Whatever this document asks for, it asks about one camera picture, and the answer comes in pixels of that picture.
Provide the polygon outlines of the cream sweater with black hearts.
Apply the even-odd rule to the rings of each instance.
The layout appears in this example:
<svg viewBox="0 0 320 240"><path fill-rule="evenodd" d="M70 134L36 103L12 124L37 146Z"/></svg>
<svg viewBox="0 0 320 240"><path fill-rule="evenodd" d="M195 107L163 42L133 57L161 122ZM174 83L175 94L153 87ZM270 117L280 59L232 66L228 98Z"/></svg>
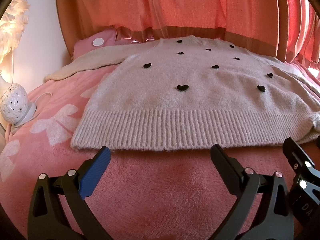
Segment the cream sweater with black hearts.
<svg viewBox="0 0 320 240"><path fill-rule="evenodd" d="M114 65L89 98L74 148L203 149L298 143L319 136L319 88L278 59L219 39L99 48L50 80Z"/></svg>

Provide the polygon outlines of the pink fleece blanket with bows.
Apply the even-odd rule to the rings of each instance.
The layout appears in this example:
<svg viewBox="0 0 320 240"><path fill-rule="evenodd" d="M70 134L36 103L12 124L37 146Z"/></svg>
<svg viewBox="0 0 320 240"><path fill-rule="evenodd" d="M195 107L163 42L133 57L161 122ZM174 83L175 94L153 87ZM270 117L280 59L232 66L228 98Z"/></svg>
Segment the pink fleece blanket with bows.
<svg viewBox="0 0 320 240"><path fill-rule="evenodd" d="M116 97L130 89L159 97L159 89L176 91L180 80L172 71L155 77L143 69L147 81L116 66L84 70L63 80L49 80L34 89L36 119L15 134L7 133L1 151L1 204L22 234L37 176L59 176L79 167L95 154L92 149L71 147L71 138L84 109L99 85L121 85ZM224 186L207 150L197 150L198 141L185 131L187 148L181 151L149 152L119 150L112 154L87 204L115 239L203 239L208 237L235 201Z"/></svg>

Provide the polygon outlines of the white perforated globe lamp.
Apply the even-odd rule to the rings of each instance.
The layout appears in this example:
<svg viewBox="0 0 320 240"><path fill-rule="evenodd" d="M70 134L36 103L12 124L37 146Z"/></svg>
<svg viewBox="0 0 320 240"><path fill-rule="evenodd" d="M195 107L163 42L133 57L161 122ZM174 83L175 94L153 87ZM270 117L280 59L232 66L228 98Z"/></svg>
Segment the white perforated globe lamp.
<svg viewBox="0 0 320 240"><path fill-rule="evenodd" d="M17 83L12 83L1 97L1 115L15 127L29 122L36 109L35 103L28 99L25 89Z"/></svg>

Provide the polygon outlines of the orange-pink curtain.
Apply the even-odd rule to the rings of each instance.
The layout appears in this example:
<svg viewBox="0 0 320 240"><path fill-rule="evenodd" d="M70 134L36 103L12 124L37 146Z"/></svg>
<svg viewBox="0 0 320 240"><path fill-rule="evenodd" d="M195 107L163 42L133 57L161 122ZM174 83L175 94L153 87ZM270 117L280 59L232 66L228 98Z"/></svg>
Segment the orange-pink curtain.
<svg viewBox="0 0 320 240"><path fill-rule="evenodd" d="M308 0L56 0L67 49L109 27L138 42L220 38L319 68L319 17Z"/></svg>

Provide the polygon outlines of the pink pillow with white dot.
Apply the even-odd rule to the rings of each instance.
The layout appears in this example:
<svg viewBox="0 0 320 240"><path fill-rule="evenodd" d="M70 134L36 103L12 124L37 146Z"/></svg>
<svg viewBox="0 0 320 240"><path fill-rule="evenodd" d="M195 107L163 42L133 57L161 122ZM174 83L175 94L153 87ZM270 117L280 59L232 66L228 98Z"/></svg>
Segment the pink pillow with white dot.
<svg viewBox="0 0 320 240"><path fill-rule="evenodd" d="M87 52L96 50L102 47L108 46L118 46L125 44L134 44L138 43L131 38L125 38L117 40L117 30L114 28L107 28L99 33L96 33L88 38L83 40L79 40L75 43L73 49L73 59L77 59L78 57L84 55Z"/></svg>

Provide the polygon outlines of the white feather lamp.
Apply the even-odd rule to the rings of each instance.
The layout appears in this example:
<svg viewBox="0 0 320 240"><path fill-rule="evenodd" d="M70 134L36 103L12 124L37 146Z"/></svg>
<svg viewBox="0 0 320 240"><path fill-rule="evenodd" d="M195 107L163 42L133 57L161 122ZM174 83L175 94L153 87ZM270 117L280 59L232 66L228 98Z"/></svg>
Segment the white feather lamp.
<svg viewBox="0 0 320 240"><path fill-rule="evenodd" d="M12 77L14 80L14 56L13 52L18 47L25 25L28 24L28 16L25 14L30 5L26 0L12 0L1 18L1 63L11 53Z"/></svg>

